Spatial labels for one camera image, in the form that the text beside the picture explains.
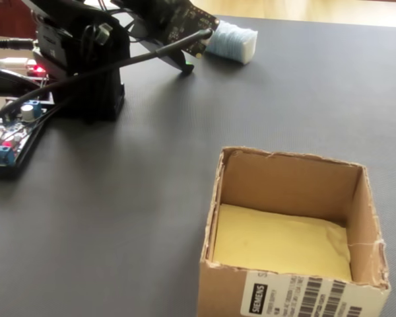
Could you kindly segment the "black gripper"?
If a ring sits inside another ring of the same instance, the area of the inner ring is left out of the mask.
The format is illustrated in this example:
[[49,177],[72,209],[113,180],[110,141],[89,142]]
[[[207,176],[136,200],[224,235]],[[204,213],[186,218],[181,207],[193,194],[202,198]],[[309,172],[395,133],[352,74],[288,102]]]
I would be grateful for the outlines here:
[[[134,20],[125,29],[128,35],[141,40],[157,40],[164,45],[191,35],[191,23],[186,19],[190,1],[124,1],[123,8],[131,11]],[[181,50],[159,57],[168,65],[189,75],[195,66]]]

